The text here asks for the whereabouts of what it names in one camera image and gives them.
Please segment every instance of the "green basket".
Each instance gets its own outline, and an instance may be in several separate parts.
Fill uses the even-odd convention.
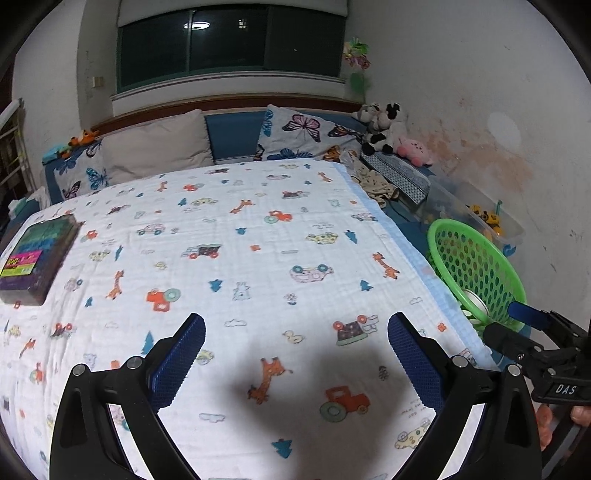
[[[491,322],[499,322],[514,332],[524,324],[509,317],[507,307],[513,300],[526,303],[525,290],[513,266],[483,235],[472,227],[451,219],[433,222],[427,234],[427,259],[473,319],[478,334]],[[487,306],[481,311],[464,293],[474,292]]]

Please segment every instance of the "pillow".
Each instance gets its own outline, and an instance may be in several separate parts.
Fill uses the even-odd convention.
[[[317,116],[269,105],[255,160],[317,158],[339,161],[347,150],[358,154],[363,134]]]
[[[213,165],[201,110],[128,128],[102,141],[112,184]]]
[[[64,200],[98,192],[111,184],[100,141],[75,150],[70,158],[56,161],[59,163],[53,174]]]

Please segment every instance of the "wooden headboard trim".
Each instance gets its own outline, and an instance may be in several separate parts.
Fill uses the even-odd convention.
[[[126,113],[125,115],[119,115],[94,125],[92,129],[98,130],[101,135],[104,135],[121,128],[131,127],[167,116],[181,115],[195,109],[201,109],[204,112],[237,108],[258,109],[265,108],[270,103],[296,109],[344,113],[356,112],[361,107],[360,103],[349,100],[306,95],[224,95],[167,103],[166,105],[158,105],[136,112]]]

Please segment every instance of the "plastic package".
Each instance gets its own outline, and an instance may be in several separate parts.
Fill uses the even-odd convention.
[[[458,220],[491,240],[506,257],[515,253],[517,246],[523,241],[524,230],[513,217],[501,210],[499,220],[504,233],[499,235],[467,207],[479,205],[482,210],[494,213],[496,202],[469,183],[455,184],[439,177],[437,180],[430,180],[429,196],[416,212],[425,225],[431,225],[438,218]]]
[[[0,299],[42,305],[79,230],[73,215],[27,228],[0,271]]]

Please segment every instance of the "window sill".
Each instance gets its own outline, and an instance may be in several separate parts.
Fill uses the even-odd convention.
[[[298,72],[220,72],[153,83],[111,97],[113,115],[179,100],[227,94],[296,93],[344,98],[345,81]]]

